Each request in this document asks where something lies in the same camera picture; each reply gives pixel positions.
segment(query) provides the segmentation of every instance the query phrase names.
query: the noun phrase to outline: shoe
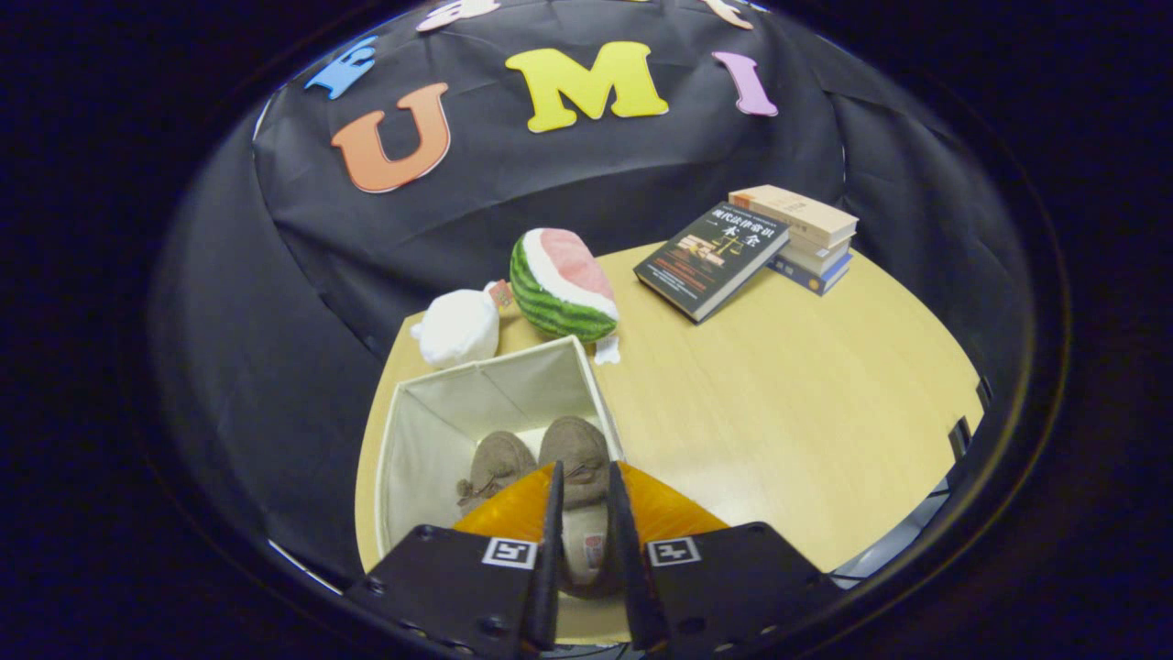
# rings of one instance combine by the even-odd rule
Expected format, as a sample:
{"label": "shoe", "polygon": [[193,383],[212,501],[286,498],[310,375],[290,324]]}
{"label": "shoe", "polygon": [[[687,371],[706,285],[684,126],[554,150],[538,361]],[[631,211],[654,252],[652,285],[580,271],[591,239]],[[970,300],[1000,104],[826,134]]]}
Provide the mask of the shoe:
{"label": "shoe", "polygon": [[542,437],[537,454],[541,465],[562,462],[565,490],[562,509],[570,510],[603,502],[610,481],[611,460],[606,438],[582,417],[560,417]]}
{"label": "shoe", "polygon": [[456,483],[460,515],[468,516],[506,487],[537,469],[534,455],[509,431],[494,431],[476,445],[469,478]]}
{"label": "shoe", "polygon": [[561,461],[564,476],[558,588],[586,599],[619,591],[608,535],[611,462],[603,434],[581,417],[560,417],[545,430],[537,461],[541,465]]}

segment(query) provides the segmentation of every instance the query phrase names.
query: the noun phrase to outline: book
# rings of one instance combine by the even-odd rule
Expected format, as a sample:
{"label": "book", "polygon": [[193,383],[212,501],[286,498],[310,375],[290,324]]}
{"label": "book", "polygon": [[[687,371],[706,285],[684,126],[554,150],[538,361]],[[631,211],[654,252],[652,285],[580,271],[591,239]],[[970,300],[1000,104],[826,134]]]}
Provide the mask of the book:
{"label": "book", "polygon": [[782,245],[781,251],[778,253],[782,256],[786,260],[793,263],[794,265],[800,265],[805,270],[809,270],[815,274],[822,275],[830,266],[839,263],[839,259],[843,258],[847,253],[847,247],[850,245],[852,239],[840,240],[833,250],[822,250],[825,256],[815,256],[809,252],[805,252],[794,245],[794,240],[791,239],[788,243]]}
{"label": "book", "polygon": [[835,206],[784,190],[777,185],[758,185],[730,192],[730,203],[785,222],[791,233],[802,236],[822,247],[830,247],[855,233],[859,218]]}
{"label": "book", "polygon": [[828,254],[836,252],[852,243],[852,237],[848,236],[842,240],[830,245],[829,247],[823,247],[819,243],[809,238],[802,237],[798,231],[791,232],[791,239],[786,243],[788,247],[793,247],[793,251],[804,252],[818,258],[826,258]]}
{"label": "book", "polygon": [[800,265],[786,260],[786,257],[782,257],[781,254],[775,254],[774,258],[769,259],[768,265],[774,272],[785,274],[794,281],[798,281],[799,284],[822,295],[826,294],[826,292],[829,291],[835,283],[842,279],[845,274],[847,274],[848,261],[850,260],[852,253],[847,252],[843,254],[843,258],[839,259],[839,261],[830,266],[822,275],[815,274]]}
{"label": "book", "polygon": [[635,267],[636,277],[701,322],[789,237],[786,224],[721,202]]}

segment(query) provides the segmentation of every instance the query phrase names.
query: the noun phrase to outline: foam letter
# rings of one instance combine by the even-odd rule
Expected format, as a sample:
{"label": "foam letter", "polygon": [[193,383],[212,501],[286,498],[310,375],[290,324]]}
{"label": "foam letter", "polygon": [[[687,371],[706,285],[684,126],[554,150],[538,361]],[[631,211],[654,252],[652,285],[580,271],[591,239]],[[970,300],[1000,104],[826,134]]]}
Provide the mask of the foam letter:
{"label": "foam letter", "polygon": [[578,115],[562,104],[561,91],[591,118],[603,116],[615,88],[611,111],[621,117],[653,116],[667,111],[667,102],[656,94],[647,55],[651,48],[635,41],[611,41],[598,49],[586,70],[561,50],[540,48],[518,53],[506,66],[526,76],[534,101],[529,129],[544,132],[575,123]]}
{"label": "foam letter", "polygon": [[379,138],[382,110],[367,113],[334,134],[330,143],[343,151],[346,171],[354,185],[367,192],[389,192],[440,164],[452,143],[448,120],[440,102],[440,95],[447,90],[447,84],[438,82],[421,87],[395,103],[396,108],[412,111],[420,134],[420,145],[406,158],[388,159],[382,150]]}
{"label": "foam letter", "polygon": [[738,18],[738,14],[741,13],[741,9],[738,9],[737,7],[731,7],[725,2],[723,2],[721,0],[700,0],[700,1],[704,2],[705,5],[708,5],[708,8],[712,9],[714,14],[725,19],[725,22],[734,25],[741,29],[753,29],[752,23],[748,23]]}
{"label": "foam letter", "polygon": [[367,36],[355,43],[353,48],[343,53],[341,57],[330,62],[317,75],[311,77],[310,82],[305,83],[305,89],[318,84],[330,89],[327,96],[330,100],[341,96],[355,80],[362,77],[362,74],[374,66],[374,60],[371,59],[374,56],[374,48],[367,48],[366,46],[375,39],[378,38]]}
{"label": "foam letter", "polygon": [[728,69],[730,75],[733,76],[733,84],[737,86],[738,94],[737,109],[747,115],[765,115],[767,117],[778,114],[778,106],[771,103],[769,98],[766,97],[766,90],[762,89],[761,80],[758,79],[757,61],[745,55],[720,50],[713,53],[713,56],[720,60]]}
{"label": "foam letter", "polygon": [[415,29],[418,32],[429,32],[438,27],[454,23],[460,19],[470,19],[481,14],[488,14],[499,7],[501,5],[497,5],[494,0],[456,0],[428,12],[428,18],[415,26]]}

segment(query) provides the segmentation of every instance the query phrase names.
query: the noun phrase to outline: black book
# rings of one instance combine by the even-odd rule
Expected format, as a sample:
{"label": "black book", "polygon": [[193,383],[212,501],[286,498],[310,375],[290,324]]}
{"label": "black book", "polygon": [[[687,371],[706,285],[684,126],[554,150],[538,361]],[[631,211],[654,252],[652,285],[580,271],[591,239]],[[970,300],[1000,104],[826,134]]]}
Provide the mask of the black book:
{"label": "black book", "polygon": [[786,224],[721,202],[635,267],[636,275],[700,322],[789,238]]}

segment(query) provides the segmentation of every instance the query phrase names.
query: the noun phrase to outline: black cloth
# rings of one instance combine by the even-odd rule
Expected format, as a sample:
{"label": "black cloth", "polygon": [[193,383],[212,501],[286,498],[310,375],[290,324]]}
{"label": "black cloth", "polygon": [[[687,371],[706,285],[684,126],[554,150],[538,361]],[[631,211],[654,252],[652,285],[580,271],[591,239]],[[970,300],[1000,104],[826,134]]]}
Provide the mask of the black cloth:
{"label": "black cloth", "polygon": [[[944,322],[996,395],[1013,389],[1031,307],[1015,222],[977,157],[909,93],[741,5],[755,29],[701,2],[501,4],[426,35],[422,11],[355,35],[379,38],[362,79],[333,101],[304,89],[353,41],[341,45],[242,117],[192,188],[161,261],[152,351],[176,420],[215,430],[175,431],[222,509],[312,566],[359,577],[354,475],[405,315],[507,277],[527,229],[570,229],[608,253],[762,183],[859,216],[854,245]],[[589,67],[621,40],[650,47],[667,114],[591,120],[567,101],[574,125],[527,129],[529,89],[506,59],[552,47]],[[713,50],[757,60],[777,116],[734,107]],[[447,156],[394,191],[357,189],[331,136],[381,109],[384,149],[402,157],[418,136],[395,103],[434,82],[449,87]]]}

